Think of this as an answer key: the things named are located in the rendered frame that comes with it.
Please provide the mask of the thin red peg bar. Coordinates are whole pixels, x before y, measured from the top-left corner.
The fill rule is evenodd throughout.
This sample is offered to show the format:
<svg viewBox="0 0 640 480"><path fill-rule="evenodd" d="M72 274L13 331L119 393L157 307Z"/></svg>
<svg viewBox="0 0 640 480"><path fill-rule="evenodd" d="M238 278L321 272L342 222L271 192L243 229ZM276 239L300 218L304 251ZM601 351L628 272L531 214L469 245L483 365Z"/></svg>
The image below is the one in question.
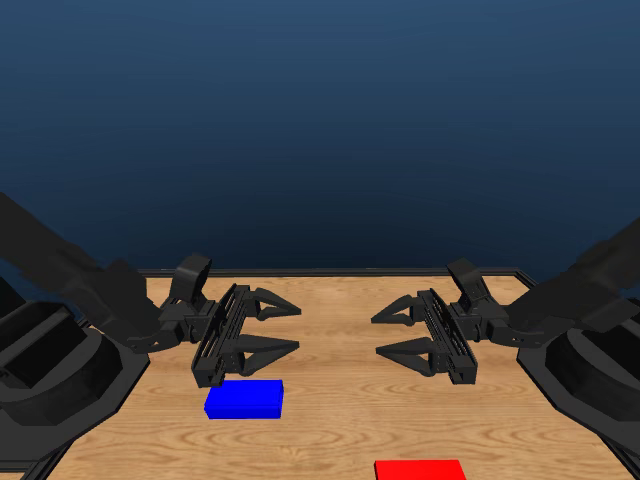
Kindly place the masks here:
<svg viewBox="0 0 640 480"><path fill-rule="evenodd" d="M376 480L467 480L458 460L376 460Z"/></svg>

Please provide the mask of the blue hollow socket block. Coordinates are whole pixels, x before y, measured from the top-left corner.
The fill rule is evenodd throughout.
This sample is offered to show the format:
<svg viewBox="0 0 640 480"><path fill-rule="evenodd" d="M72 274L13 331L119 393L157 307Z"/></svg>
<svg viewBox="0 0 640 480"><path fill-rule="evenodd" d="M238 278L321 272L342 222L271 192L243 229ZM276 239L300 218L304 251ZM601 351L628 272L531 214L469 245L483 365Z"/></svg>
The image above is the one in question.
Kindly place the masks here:
<svg viewBox="0 0 640 480"><path fill-rule="evenodd" d="M204 412L209 419L279 419L283 399L282 380L225 380L210 389Z"/></svg>

